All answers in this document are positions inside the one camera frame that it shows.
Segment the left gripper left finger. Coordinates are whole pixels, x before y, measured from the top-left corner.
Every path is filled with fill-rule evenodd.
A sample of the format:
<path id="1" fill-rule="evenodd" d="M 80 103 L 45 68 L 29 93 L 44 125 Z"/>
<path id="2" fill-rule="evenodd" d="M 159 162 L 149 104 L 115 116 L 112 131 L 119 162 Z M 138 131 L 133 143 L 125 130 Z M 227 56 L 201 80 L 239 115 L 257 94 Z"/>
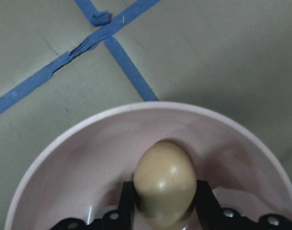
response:
<path id="1" fill-rule="evenodd" d="M 66 218 L 55 224 L 53 230 L 131 230 L 135 212 L 135 188 L 132 181 L 122 184 L 116 209 L 107 211 L 90 224 L 78 218 Z"/>

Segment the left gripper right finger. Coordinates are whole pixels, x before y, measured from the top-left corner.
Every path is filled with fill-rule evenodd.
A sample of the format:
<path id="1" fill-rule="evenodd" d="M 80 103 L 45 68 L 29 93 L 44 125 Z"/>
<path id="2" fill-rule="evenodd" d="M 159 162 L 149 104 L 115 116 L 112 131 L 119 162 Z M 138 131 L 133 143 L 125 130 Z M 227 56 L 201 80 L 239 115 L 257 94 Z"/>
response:
<path id="1" fill-rule="evenodd" d="M 278 214 L 266 214 L 257 222 L 230 207 L 221 207 L 207 181 L 197 180 L 195 208 L 203 230 L 292 230 L 292 221 Z"/>

